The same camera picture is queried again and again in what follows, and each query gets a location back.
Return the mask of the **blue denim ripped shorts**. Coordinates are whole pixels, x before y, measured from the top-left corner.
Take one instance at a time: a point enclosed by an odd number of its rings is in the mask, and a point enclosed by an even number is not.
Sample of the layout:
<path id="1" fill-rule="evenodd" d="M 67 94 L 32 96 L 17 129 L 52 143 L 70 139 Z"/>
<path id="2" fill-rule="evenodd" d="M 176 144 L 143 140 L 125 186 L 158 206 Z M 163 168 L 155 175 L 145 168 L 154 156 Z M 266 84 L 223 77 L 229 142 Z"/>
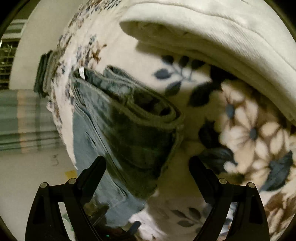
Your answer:
<path id="1" fill-rule="evenodd" d="M 73 150 L 78 172 L 98 156 L 106 172 L 95 191 L 109 227 L 144 209 L 182 140 L 183 114 L 123 70 L 81 68 L 69 75 L 74 96 Z"/>

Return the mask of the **folded grey-blue jeans stack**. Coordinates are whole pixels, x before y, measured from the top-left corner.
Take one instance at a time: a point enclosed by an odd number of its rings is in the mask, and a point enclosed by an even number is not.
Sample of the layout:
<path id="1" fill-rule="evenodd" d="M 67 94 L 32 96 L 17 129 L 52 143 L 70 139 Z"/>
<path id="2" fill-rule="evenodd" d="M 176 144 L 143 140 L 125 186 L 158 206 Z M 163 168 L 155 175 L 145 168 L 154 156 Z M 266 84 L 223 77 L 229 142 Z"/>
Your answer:
<path id="1" fill-rule="evenodd" d="M 45 98 L 49 95 L 53 70 L 55 68 L 58 55 L 58 50 L 50 50 L 48 53 L 43 54 L 40 58 L 34 84 L 34 92 L 38 93 L 41 98 Z"/>

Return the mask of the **folded white pants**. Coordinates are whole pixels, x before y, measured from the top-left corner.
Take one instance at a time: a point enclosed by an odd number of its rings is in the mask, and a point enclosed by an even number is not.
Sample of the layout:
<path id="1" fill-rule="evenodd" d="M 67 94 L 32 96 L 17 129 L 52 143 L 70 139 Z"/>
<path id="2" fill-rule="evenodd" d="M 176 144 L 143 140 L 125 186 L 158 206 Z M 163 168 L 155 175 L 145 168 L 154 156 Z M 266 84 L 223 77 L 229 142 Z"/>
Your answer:
<path id="1" fill-rule="evenodd" d="M 232 73 L 295 122 L 295 40 L 265 1 L 128 1 L 119 24 L 145 44 Z"/>

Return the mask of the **floral bed blanket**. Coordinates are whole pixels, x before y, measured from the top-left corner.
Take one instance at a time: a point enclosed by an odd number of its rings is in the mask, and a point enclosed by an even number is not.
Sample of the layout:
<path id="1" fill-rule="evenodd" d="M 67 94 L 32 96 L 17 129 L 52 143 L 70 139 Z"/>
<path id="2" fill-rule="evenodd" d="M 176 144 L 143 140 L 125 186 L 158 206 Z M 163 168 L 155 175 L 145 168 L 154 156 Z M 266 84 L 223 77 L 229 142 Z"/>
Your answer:
<path id="1" fill-rule="evenodd" d="M 254 183 L 270 240 L 286 240 L 295 217 L 295 122 L 232 73 L 126 34 L 119 22 L 127 2 L 83 1 L 58 42 L 62 54 L 52 81 L 52 113 L 75 168 L 69 75 L 81 68 L 102 73 L 114 66 L 170 101 L 184 116 L 181 143 L 154 193 L 142 211 L 119 227 L 141 222 L 139 240 L 195 238 L 212 209 L 189 171 L 189 159 L 197 156 L 219 179 L 240 186 Z M 86 212 L 96 226 L 109 227 L 103 220 L 106 208 L 95 194 Z"/>

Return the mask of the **green striped curtain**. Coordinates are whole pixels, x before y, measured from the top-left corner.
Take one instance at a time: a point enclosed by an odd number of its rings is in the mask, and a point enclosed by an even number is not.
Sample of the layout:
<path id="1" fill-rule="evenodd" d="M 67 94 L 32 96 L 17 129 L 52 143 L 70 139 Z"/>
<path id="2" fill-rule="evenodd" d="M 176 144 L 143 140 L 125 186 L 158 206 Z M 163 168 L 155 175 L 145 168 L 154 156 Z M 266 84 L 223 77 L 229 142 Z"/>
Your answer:
<path id="1" fill-rule="evenodd" d="M 62 146 L 47 103 L 33 90 L 1 91 L 1 155 Z"/>

